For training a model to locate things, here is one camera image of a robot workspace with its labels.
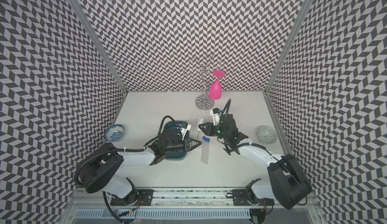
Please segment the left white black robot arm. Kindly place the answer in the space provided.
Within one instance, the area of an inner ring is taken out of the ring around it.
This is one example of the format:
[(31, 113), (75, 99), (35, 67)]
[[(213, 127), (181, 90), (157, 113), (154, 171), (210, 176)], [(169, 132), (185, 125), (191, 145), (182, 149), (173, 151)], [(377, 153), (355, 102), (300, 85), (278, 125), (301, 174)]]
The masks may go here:
[(119, 169), (156, 165), (170, 152), (189, 152), (200, 145), (199, 140), (170, 132), (152, 138), (141, 149), (117, 148), (113, 143), (106, 143), (78, 164), (74, 182), (87, 193), (103, 191), (124, 199), (134, 192), (135, 186), (117, 175)]

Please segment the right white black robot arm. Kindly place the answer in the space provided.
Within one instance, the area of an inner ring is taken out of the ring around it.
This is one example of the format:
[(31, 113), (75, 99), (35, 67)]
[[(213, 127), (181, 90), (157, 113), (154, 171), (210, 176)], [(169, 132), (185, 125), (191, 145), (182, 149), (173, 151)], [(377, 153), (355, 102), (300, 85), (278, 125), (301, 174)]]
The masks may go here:
[(302, 200), (307, 201), (312, 186), (295, 156), (280, 155), (255, 143), (238, 130), (232, 117), (223, 118), (218, 124), (200, 122), (198, 128), (206, 136), (223, 139), (227, 154), (235, 152), (267, 170), (269, 183), (263, 183), (257, 178), (247, 184), (246, 195), (250, 204), (258, 205), (264, 199), (272, 199), (278, 201), (284, 208), (292, 209), (296, 205), (301, 205)]

